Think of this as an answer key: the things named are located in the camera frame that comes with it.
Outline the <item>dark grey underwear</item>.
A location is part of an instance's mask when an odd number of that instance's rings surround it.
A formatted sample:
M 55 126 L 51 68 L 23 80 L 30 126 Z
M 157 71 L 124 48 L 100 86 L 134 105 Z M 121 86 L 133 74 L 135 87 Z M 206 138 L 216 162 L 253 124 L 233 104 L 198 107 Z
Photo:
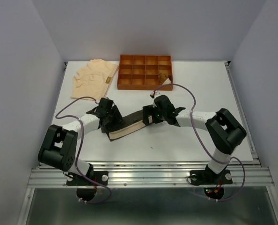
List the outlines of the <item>dark grey underwear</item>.
M 123 117 L 121 123 L 117 123 L 110 128 L 102 128 L 102 133 L 106 134 L 110 141 L 114 141 L 134 133 L 146 125 L 143 123 L 143 110 L 133 112 Z

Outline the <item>brown underwear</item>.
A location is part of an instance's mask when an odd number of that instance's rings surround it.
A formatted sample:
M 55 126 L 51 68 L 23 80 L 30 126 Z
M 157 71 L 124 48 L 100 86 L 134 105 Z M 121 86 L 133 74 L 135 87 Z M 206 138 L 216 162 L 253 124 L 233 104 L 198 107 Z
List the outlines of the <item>brown underwear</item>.
M 169 75 L 166 73 L 159 73 L 158 80 L 159 80 L 159 85 L 166 85 L 172 83 L 169 78 Z

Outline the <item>orange compartment tray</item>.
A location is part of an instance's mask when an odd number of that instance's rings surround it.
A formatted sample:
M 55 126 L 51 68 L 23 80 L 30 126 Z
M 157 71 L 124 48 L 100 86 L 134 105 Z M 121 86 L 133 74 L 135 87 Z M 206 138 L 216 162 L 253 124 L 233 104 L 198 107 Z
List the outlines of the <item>orange compartment tray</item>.
M 120 55 L 117 88 L 119 90 L 154 90 L 159 73 L 169 75 L 173 82 L 170 55 Z

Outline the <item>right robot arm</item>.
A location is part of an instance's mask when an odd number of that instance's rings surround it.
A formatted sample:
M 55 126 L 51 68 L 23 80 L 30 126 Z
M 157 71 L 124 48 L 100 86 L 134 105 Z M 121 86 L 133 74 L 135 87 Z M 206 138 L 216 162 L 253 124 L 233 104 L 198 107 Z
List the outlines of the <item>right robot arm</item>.
M 247 133 L 229 110 L 222 108 L 217 112 L 197 112 L 184 107 L 176 108 L 167 96 L 160 95 L 154 99 L 153 104 L 143 107 L 143 123 L 148 126 L 163 121 L 176 127 L 191 127 L 194 132 L 205 130 L 214 143 L 214 153 L 210 155 L 205 169 L 190 172 L 192 185 L 212 185 L 219 181 L 232 183 L 231 179 L 226 178 L 229 173 L 226 167 Z

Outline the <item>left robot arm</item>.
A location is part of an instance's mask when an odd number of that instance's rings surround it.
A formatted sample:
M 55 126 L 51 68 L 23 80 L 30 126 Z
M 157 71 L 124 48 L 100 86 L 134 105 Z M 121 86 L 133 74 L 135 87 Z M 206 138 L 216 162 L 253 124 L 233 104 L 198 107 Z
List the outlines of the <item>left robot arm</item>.
M 94 181 L 93 165 L 80 159 L 85 135 L 123 121 L 113 100 L 101 98 L 94 101 L 97 106 L 80 118 L 74 115 L 60 116 L 57 113 L 55 118 L 58 120 L 73 118 L 75 121 L 62 126 L 49 126 L 38 153 L 40 163 L 77 174 L 77 179 L 84 185 Z

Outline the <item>peach underwear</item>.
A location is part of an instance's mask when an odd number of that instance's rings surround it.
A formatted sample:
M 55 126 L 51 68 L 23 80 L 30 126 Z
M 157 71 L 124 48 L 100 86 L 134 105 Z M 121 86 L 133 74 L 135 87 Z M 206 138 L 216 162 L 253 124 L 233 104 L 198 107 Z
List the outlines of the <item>peach underwear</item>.
M 73 77 L 71 98 L 87 96 L 99 100 L 106 97 L 118 69 L 119 65 L 117 64 L 102 59 L 91 60 Z

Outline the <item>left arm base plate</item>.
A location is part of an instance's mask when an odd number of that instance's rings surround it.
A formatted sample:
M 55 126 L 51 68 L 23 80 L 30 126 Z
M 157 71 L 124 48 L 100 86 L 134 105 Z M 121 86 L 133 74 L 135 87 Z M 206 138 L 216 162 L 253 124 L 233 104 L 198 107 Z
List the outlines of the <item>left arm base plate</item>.
M 66 177 L 66 185 L 67 186 L 93 186 L 94 183 L 88 181 L 84 177 L 74 174 L 72 172 L 64 173 Z M 108 178 L 109 178 L 109 172 L 108 171 L 95 171 L 93 178 L 94 182 L 97 182 L 99 184 L 108 185 Z

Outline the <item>aluminium right side rail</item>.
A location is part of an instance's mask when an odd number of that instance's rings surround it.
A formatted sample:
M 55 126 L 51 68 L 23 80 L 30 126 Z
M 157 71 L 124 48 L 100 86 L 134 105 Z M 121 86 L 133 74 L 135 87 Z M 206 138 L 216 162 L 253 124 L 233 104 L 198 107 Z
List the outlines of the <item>aluminium right side rail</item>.
M 243 126 L 244 126 L 244 128 L 247 132 L 247 140 L 248 140 L 251 155 L 252 155 L 252 158 L 253 158 L 253 163 L 252 164 L 262 166 L 261 162 L 259 160 L 259 156 L 256 152 L 256 148 L 254 146 L 254 142 L 253 142 L 253 139 L 252 139 L 252 136 L 251 136 L 251 133 L 250 133 L 250 129 L 249 129 L 246 117 L 245 117 L 245 113 L 244 113 L 243 107 L 241 105 L 241 101 L 240 101 L 240 98 L 239 98 L 239 95 L 238 95 L 238 92 L 237 92 L 237 89 L 236 89 L 236 86 L 235 86 L 235 83 L 234 83 L 234 80 L 233 80 L 233 77 L 232 77 L 231 68 L 230 68 L 230 61 L 225 61 L 224 64 L 225 64 L 226 72 L 227 72 L 227 75 L 228 75 L 228 78 L 229 78 L 229 81 L 230 81 L 230 84 L 231 84 L 231 87 L 232 87 L 234 98 L 235 98 L 235 101 L 236 101 L 236 104 L 237 104 L 237 107 L 238 107 L 238 110 L 239 110 L 239 114 L 240 114 L 240 117 L 241 117 L 241 120 L 242 120 L 242 124 L 243 124 Z

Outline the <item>aluminium rail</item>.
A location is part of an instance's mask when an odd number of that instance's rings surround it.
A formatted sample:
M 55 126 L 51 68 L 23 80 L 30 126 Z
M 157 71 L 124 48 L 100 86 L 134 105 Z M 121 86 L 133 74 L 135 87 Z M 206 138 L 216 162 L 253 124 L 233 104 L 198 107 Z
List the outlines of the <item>aluminium rail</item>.
M 230 61 L 225 61 L 224 64 L 225 64 L 226 72 L 227 72 L 227 75 L 228 75 L 228 78 L 229 78 L 229 81 L 230 81 L 230 84 L 231 84 L 231 87 L 232 87 L 234 98 L 235 98 L 235 101 L 236 101 L 236 104 L 237 104 L 237 107 L 238 107 L 238 110 L 239 110 L 239 114 L 240 114 L 240 117 L 241 117 L 241 120 L 242 120 L 242 124 L 243 124 L 243 126 L 244 126 L 244 128 L 247 132 L 247 140 L 248 140 L 251 155 L 252 155 L 252 158 L 253 158 L 253 163 L 252 164 L 262 166 L 261 162 L 259 160 L 259 156 L 256 152 L 256 148 L 254 146 L 254 142 L 253 142 L 253 139 L 252 139 L 252 136 L 251 136 L 251 133 L 250 133 L 250 129 L 249 129 L 246 117 L 245 117 L 245 113 L 244 113 L 243 107 L 241 105 L 241 101 L 240 101 L 240 98 L 239 98 L 239 95 L 238 95 L 238 92 L 237 92 L 237 89 L 236 89 L 236 86 L 235 86 L 235 83 L 234 83 L 234 80 L 233 80 L 233 77 L 232 77 L 231 68 L 230 68 Z
M 203 169 L 205 162 L 116 162 L 95 161 L 96 171 L 108 171 L 110 188 L 185 188 L 186 181 L 193 170 Z M 273 186 L 274 181 L 269 168 L 262 167 L 258 160 L 241 167 L 233 161 L 227 167 L 232 176 L 232 187 L 242 182 L 247 187 Z M 40 164 L 30 173 L 28 188 L 65 188 L 66 176 L 62 171 Z

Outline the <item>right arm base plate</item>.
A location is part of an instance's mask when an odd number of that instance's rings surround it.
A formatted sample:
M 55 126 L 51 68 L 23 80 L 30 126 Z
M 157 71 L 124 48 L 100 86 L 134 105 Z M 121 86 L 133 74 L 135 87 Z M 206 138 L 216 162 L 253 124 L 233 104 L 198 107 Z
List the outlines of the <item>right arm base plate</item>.
M 215 174 L 211 170 L 193 170 L 189 175 L 190 183 L 194 186 L 200 185 L 216 185 L 222 182 L 222 185 L 233 183 L 229 170 L 223 170 L 219 174 Z

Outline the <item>aluminium front rail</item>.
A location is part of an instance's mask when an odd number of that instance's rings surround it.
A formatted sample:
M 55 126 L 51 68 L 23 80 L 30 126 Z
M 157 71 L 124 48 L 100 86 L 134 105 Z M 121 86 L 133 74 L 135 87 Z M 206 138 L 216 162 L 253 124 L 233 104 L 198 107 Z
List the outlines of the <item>aluminium front rail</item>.
M 185 188 L 186 181 L 193 170 L 203 169 L 205 162 L 116 162 L 95 161 L 96 171 L 108 171 L 110 188 Z M 233 161 L 227 167 L 232 176 L 232 187 L 242 182 L 247 187 L 273 186 L 274 181 L 269 168 L 262 167 L 258 160 L 241 167 Z M 62 171 L 40 164 L 30 173 L 28 188 L 65 188 L 66 176 Z

